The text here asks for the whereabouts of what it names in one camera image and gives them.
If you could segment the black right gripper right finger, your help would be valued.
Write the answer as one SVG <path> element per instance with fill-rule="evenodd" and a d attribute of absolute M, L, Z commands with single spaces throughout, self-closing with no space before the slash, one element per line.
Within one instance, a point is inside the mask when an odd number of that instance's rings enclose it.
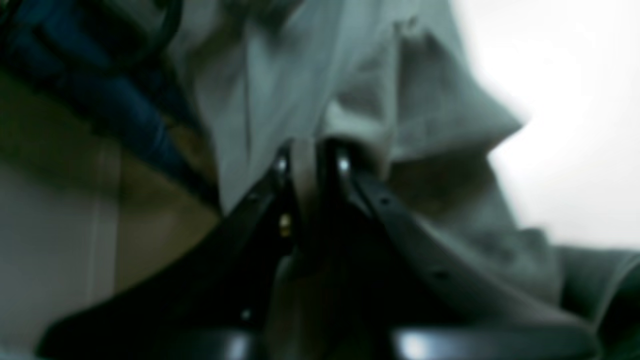
<path fill-rule="evenodd" d="M 318 147 L 322 200 L 373 360 L 596 360 L 562 310 L 475 269 L 422 228 L 353 146 Z"/>

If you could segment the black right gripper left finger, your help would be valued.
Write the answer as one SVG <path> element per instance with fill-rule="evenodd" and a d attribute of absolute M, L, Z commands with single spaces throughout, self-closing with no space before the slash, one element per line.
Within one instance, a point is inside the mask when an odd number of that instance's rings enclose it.
<path fill-rule="evenodd" d="M 286 141 L 263 176 L 193 249 L 138 285 L 45 331 L 46 360 L 267 359 L 274 280 L 300 238 L 294 179 L 315 154 Z"/>

